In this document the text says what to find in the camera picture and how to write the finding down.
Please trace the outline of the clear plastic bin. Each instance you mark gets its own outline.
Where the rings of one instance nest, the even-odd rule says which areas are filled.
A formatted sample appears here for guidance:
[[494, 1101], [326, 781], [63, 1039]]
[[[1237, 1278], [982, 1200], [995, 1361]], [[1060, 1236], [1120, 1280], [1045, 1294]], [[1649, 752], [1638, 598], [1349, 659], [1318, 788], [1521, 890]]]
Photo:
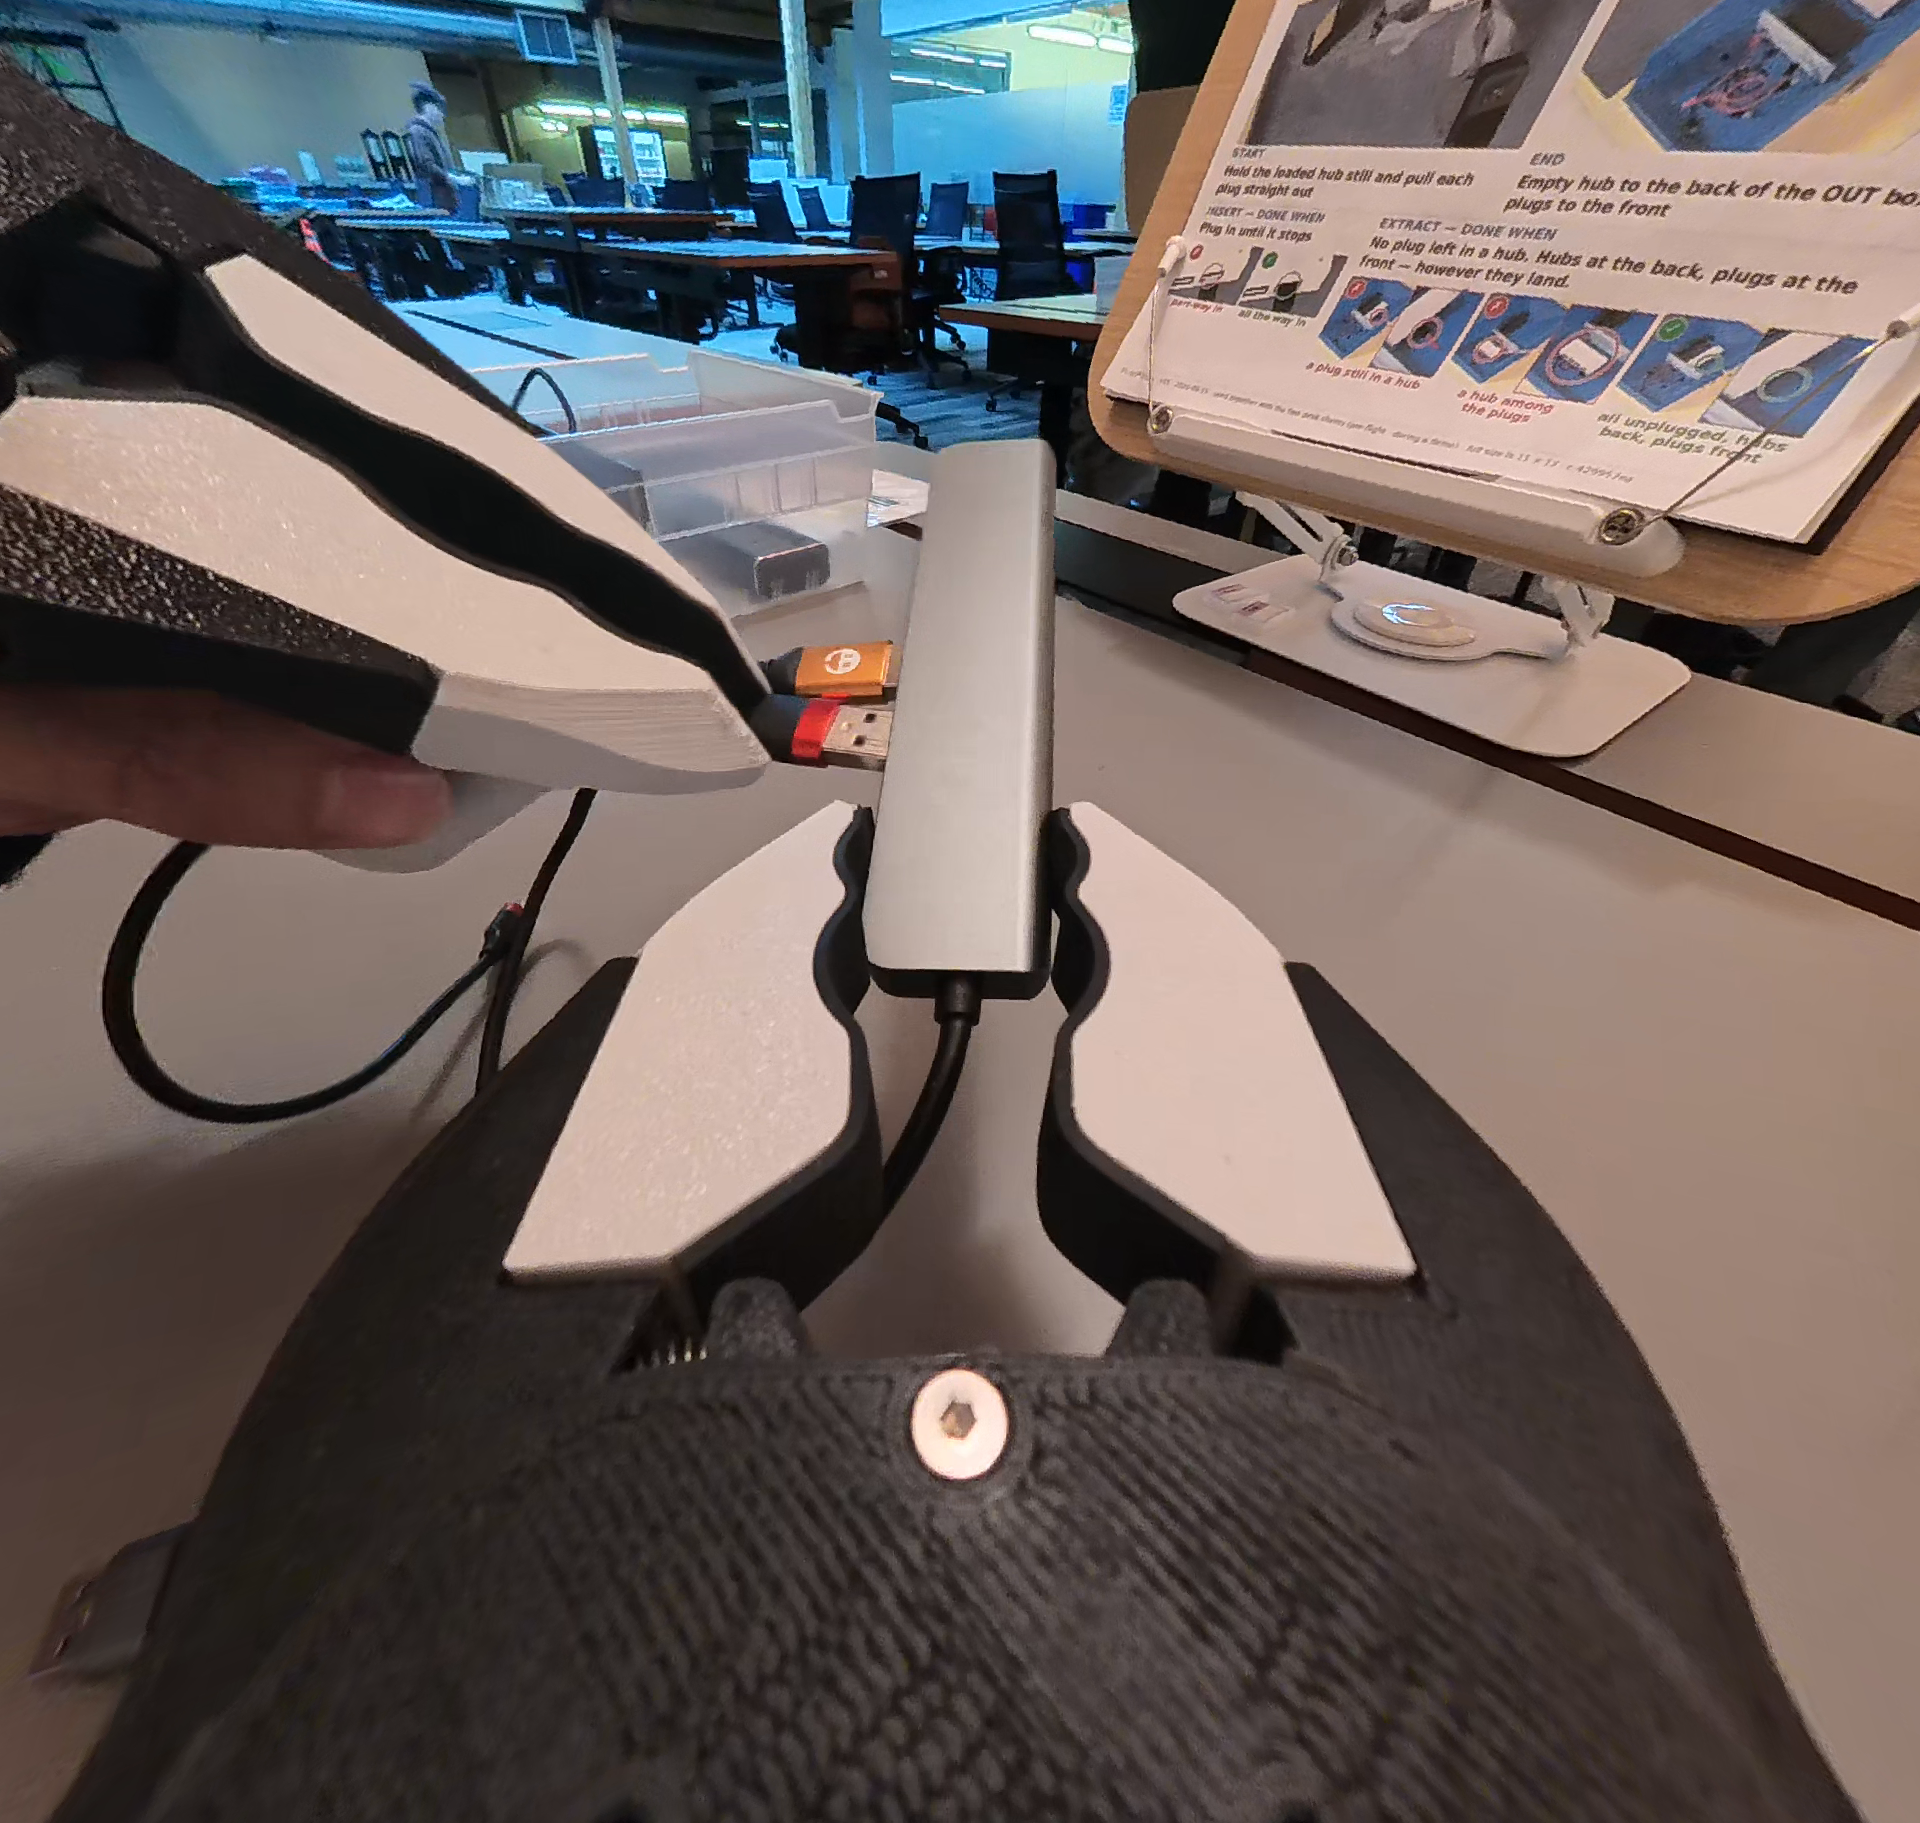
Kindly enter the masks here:
[[[634, 464], [648, 487], [651, 539], [733, 618], [790, 608], [854, 580], [843, 547], [867, 527], [871, 392], [696, 349], [676, 366], [651, 354], [570, 363], [529, 356], [474, 378], [544, 443], [590, 438]], [[710, 590], [684, 560], [685, 540], [742, 520], [779, 524], [829, 545], [826, 588], [765, 606]]]

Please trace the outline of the row of wooden desks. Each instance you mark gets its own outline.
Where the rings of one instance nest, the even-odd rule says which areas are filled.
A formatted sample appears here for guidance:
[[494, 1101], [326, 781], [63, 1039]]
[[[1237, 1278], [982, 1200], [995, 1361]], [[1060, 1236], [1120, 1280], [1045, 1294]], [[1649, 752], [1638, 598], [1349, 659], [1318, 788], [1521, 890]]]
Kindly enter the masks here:
[[1122, 242], [1040, 248], [920, 237], [895, 252], [854, 242], [669, 238], [636, 214], [522, 213], [506, 224], [459, 224], [438, 213], [363, 210], [299, 222], [309, 247], [353, 267], [393, 303], [502, 293], [514, 306], [548, 305], [570, 318], [654, 328], [696, 343], [753, 308], [762, 285], [786, 293], [779, 356], [843, 375], [927, 368], [936, 333], [968, 303], [968, 274], [993, 273], [995, 299], [1068, 296], [1070, 278], [1102, 259], [1120, 268]]

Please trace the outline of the instruction sheet on stand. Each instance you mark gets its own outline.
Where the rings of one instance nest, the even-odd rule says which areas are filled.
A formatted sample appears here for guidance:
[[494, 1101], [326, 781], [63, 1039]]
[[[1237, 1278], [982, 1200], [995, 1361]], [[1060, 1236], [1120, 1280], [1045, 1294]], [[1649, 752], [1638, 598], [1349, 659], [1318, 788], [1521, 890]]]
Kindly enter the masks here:
[[1620, 598], [1713, 622], [1798, 625], [1916, 588], [1916, 411], [1818, 550], [1609, 502], [1529, 490], [1349, 451], [1256, 440], [1115, 404], [1104, 379], [1150, 303], [1173, 197], [1191, 197], [1272, 0], [1237, 0], [1185, 112], [1152, 206], [1129, 197], [1140, 248], [1099, 336], [1095, 429], [1120, 455], [1228, 487], [1289, 557], [1190, 590], [1175, 606], [1360, 693], [1520, 754], [1596, 754], [1691, 679], [1657, 647], [1608, 635]]

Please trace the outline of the black desk mat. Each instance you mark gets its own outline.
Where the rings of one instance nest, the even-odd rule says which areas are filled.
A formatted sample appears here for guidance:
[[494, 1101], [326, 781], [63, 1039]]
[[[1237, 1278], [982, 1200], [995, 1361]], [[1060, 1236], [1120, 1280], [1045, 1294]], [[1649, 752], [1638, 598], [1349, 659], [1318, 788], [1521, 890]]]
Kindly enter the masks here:
[[1173, 598], [1188, 588], [1289, 557], [1098, 498], [1054, 498], [1054, 588], [1063, 601], [1168, 640], [1204, 645], [1245, 665], [1246, 645], [1190, 622]]

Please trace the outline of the person's left hand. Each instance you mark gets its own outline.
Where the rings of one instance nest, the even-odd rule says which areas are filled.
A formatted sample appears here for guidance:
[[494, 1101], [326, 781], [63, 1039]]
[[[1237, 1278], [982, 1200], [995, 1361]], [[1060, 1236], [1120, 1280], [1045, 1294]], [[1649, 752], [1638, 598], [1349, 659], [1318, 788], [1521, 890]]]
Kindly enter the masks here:
[[449, 783], [194, 693], [6, 686], [6, 839], [123, 823], [208, 847], [385, 850], [431, 835]]

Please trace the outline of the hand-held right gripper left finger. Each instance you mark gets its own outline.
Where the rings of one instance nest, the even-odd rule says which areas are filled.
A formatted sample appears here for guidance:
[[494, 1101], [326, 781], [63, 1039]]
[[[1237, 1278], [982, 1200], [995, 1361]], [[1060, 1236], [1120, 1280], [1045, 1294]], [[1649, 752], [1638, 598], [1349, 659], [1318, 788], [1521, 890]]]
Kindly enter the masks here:
[[640, 950], [510, 1240], [514, 1283], [656, 1280], [694, 1294], [753, 1247], [796, 1265], [773, 1212], [877, 1186], [852, 1011], [822, 954], [852, 918], [865, 811], [829, 801], [690, 897]]

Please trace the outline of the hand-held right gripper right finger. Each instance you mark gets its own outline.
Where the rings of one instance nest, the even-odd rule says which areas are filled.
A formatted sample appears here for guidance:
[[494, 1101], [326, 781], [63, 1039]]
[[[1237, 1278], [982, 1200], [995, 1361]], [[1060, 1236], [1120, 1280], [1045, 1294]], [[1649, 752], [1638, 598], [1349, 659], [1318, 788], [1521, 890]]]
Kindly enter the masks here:
[[1414, 1257], [1288, 963], [1095, 803], [1056, 811], [1065, 1009], [1040, 1137], [1053, 1246], [1116, 1300], [1185, 1281], [1402, 1287]]

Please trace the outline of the row of black office chairs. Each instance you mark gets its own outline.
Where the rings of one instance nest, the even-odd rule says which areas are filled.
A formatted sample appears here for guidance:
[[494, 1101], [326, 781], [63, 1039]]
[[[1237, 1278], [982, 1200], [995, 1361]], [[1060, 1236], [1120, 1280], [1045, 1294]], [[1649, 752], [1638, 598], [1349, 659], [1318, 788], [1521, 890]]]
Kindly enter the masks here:
[[[936, 336], [963, 348], [948, 308], [966, 299], [960, 252], [968, 213], [965, 183], [939, 184], [929, 199], [911, 173], [861, 176], [849, 187], [849, 224], [833, 248], [879, 257], [879, 267], [838, 267], [821, 278], [786, 277], [795, 318], [775, 334], [779, 360], [805, 368], [867, 373], [918, 360], [934, 371]], [[1058, 181], [1044, 173], [995, 178], [995, 300], [1038, 300], [1070, 289]]]

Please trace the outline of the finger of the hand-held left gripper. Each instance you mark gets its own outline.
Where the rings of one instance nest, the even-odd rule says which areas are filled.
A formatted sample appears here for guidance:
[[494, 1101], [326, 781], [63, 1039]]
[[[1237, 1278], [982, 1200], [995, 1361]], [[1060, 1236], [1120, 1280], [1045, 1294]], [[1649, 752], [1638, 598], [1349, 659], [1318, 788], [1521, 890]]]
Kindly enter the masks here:
[[708, 674], [461, 561], [228, 409], [25, 396], [4, 411], [1, 467], [11, 489], [424, 661], [438, 691], [411, 751], [434, 769], [670, 796], [769, 765]]
[[301, 455], [316, 545], [299, 601], [434, 670], [426, 724], [757, 724], [769, 691], [733, 625], [559, 447], [463, 371], [233, 256], [179, 278], [177, 368]]

